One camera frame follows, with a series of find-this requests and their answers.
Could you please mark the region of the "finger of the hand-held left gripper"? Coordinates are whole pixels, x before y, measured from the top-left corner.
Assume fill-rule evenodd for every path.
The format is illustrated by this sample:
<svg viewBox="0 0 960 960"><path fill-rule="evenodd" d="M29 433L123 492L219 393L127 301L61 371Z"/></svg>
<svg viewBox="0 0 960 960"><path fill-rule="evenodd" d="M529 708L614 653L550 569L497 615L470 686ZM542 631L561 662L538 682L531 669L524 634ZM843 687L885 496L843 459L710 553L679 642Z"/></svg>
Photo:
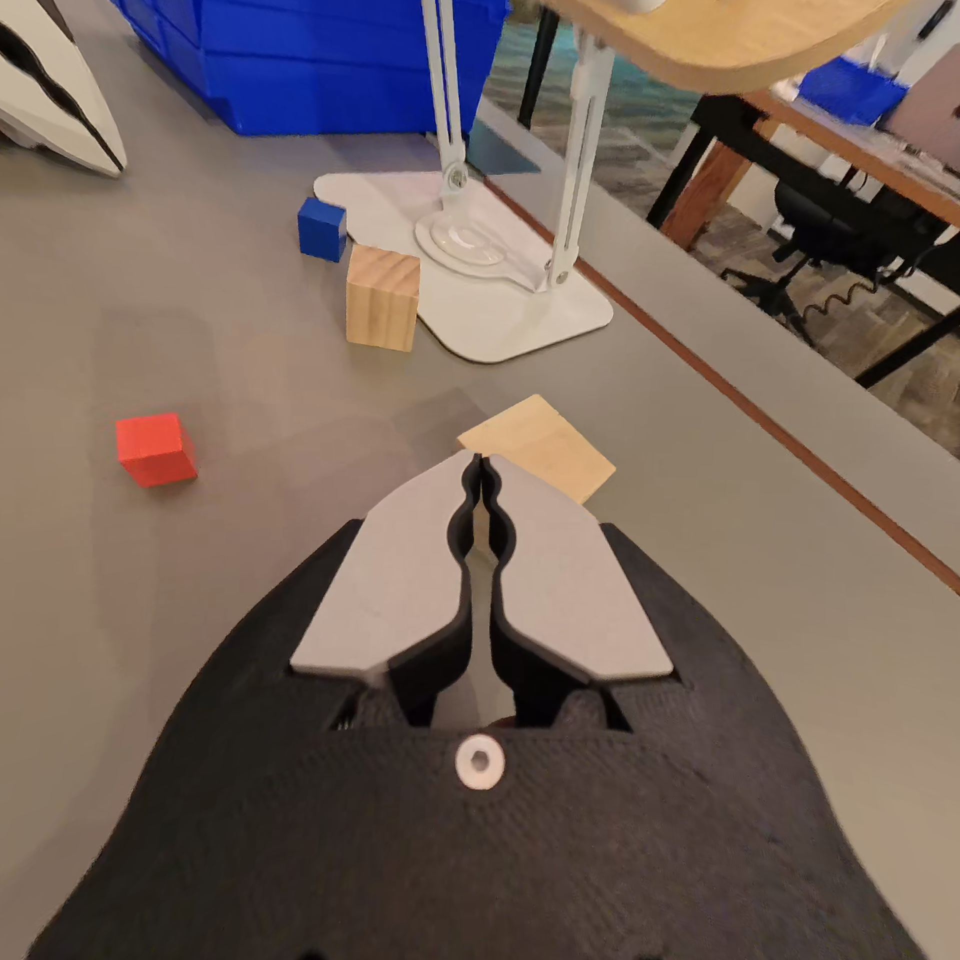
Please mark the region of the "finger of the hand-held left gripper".
<svg viewBox="0 0 960 960"><path fill-rule="evenodd" d="M3 45L1 85L3 126L79 166L121 176L118 126L76 44L46 54L24 41Z"/></svg>
<svg viewBox="0 0 960 960"><path fill-rule="evenodd" d="M95 172L123 172L114 116L55 2L1 3L1 130Z"/></svg>

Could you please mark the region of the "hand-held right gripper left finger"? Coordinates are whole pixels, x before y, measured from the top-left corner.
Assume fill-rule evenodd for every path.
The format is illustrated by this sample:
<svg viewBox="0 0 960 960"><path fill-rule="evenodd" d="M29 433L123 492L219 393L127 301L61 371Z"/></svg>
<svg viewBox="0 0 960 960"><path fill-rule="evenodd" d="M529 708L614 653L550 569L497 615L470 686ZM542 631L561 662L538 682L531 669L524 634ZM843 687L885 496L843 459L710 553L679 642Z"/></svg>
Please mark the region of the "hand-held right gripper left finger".
<svg viewBox="0 0 960 960"><path fill-rule="evenodd" d="M390 689L429 725L470 664L468 557L481 457L462 450L387 494L361 522L291 656L294 672Z"/></svg>

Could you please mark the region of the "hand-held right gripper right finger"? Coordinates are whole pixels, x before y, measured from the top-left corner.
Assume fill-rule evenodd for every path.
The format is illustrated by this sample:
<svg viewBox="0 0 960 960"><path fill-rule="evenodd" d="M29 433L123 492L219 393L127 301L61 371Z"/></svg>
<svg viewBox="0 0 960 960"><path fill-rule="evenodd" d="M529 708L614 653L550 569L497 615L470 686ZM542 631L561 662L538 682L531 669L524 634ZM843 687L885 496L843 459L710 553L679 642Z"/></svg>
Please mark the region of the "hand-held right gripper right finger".
<svg viewBox="0 0 960 960"><path fill-rule="evenodd" d="M491 662L518 726L550 726L579 691L671 676L674 664L601 524L556 486L482 460Z"/></svg>

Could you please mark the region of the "red wooden cube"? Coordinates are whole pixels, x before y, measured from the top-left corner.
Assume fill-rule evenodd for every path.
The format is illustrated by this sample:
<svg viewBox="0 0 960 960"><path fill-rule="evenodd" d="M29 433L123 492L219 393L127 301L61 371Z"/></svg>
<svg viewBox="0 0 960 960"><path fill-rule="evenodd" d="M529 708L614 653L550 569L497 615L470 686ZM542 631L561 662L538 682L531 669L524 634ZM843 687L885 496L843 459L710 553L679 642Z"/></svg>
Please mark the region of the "red wooden cube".
<svg viewBox="0 0 960 960"><path fill-rule="evenodd" d="M115 436L118 462L141 489L199 476L193 441L176 413L118 419Z"/></svg>

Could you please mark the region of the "blue wooden cube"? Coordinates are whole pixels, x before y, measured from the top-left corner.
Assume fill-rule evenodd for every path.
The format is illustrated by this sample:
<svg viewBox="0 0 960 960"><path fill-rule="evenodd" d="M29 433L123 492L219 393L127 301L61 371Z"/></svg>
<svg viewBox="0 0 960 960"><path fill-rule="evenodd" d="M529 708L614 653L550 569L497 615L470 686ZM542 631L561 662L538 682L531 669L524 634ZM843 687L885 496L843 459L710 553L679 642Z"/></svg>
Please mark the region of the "blue wooden cube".
<svg viewBox="0 0 960 960"><path fill-rule="evenodd" d="M296 225L299 250L304 256L340 262L347 245L347 210L309 197L297 212Z"/></svg>

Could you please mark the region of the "blue plastic bin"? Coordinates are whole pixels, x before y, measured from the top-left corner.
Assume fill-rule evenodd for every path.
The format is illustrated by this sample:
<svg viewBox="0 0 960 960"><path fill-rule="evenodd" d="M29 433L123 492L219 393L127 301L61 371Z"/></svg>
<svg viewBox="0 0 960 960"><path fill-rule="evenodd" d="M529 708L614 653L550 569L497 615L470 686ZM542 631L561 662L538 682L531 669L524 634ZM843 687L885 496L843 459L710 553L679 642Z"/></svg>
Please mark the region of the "blue plastic bin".
<svg viewBox="0 0 960 960"><path fill-rule="evenodd" d="M240 136L436 131L419 1L114 6Z"/></svg>

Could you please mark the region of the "white stand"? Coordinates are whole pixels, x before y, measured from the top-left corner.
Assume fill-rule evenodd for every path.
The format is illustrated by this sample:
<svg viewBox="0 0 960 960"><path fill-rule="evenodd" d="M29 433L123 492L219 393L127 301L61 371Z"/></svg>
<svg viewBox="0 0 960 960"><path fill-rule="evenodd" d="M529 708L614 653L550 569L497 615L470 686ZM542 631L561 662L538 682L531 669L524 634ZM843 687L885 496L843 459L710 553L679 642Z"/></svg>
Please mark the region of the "white stand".
<svg viewBox="0 0 960 960"><path fill-rule="evenodd" d="M323 174L315 197L346 210L351 248L363 244L419 258L416 320L466 361L497 364L606 327L613 308L576 261L613 49L576 32L558 224L548 249L491 187L471 177L452 4L423 1L421 8L439 171Z"/></svg>

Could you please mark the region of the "black office chair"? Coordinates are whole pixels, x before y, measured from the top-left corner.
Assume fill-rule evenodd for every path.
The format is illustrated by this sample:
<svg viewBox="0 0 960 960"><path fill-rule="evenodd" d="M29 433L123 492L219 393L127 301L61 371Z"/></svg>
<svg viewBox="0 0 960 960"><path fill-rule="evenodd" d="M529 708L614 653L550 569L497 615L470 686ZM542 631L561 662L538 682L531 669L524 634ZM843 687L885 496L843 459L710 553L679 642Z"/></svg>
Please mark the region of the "black office chair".
<svg viewBox="0 0 960 960"><path fill-rule="evenodd" d="M812 350L819 352L807 323L810 313L825 316L832 302L850 306L858 290L869 295L875 294L882 286L902 276L906 268L888 272L888 267L897 258L894 252L855 231L813 200L787 186L784 181L779 181L775 186L774 204L783 221L793 228L793 233L788 241L774 251L773 259L784 262L798 254L798 261L777 279L732 268L722 270L719 278L723 282L737 281L736 289L741 296L752 301L768 316L781 320L786 329ZM804 268L820 268L824 265L844 268L860 280L854 282L846 294L831 294L821 305L810 304L799 309L789 293L791 283Z"/></svg>

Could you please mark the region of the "wooden desk with black legs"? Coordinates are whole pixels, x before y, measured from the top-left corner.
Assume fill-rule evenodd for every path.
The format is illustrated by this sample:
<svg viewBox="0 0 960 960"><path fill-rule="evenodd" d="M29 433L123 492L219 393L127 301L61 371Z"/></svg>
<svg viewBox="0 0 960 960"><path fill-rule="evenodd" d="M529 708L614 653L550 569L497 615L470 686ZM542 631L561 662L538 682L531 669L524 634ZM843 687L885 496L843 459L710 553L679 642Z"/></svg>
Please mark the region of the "wooden desk with black legs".
<svg viewBox="0 0 960 960"><path fill-rule="evenodd" d="M958 193L911 167L884 131L843 124L804 102L759 91L702 95L696 131L647 214L650 226L689 249L753 164L859 234L896 254L891 283L918 269L958 294Z"/></svg>

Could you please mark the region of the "light wooden board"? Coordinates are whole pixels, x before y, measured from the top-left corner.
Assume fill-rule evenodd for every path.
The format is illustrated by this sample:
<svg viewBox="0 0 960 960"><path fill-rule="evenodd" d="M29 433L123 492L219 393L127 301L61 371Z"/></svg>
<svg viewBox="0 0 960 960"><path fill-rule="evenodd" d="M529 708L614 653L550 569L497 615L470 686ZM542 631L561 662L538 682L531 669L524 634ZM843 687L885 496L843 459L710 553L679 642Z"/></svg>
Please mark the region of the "light wooden board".
<svg viewBox="0 0 960 960"><path fill-rule="evenodd" d="M905 1L544 1L561 19L678 90L766 90L843 54Z"/></svg>

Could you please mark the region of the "small blue bin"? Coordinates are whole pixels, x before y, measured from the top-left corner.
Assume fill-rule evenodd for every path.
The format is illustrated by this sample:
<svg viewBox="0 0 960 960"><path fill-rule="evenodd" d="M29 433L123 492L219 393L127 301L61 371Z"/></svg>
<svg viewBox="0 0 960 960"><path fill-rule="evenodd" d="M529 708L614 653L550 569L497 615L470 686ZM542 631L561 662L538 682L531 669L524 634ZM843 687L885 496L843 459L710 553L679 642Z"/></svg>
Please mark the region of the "small blue bin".
<svg viewBox="0 0 960 960"><path fill-rule="evenodd" d="M804 75L797 97L847 125L873 127L908 90L896 78L837 56Z"/></svg>

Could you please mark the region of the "grey laptop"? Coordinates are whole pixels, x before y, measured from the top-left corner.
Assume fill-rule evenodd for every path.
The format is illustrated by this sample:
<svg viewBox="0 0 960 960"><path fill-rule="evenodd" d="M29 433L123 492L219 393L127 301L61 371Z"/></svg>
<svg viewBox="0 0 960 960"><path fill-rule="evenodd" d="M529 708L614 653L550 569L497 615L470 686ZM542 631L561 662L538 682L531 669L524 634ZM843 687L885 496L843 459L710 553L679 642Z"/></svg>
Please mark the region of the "grey laptop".
<svg viewBox="0 0 960 960"><path fill-rule="evenodd" d="M914 152L959 174L959 44L909 88L881 128Z"/></svg>

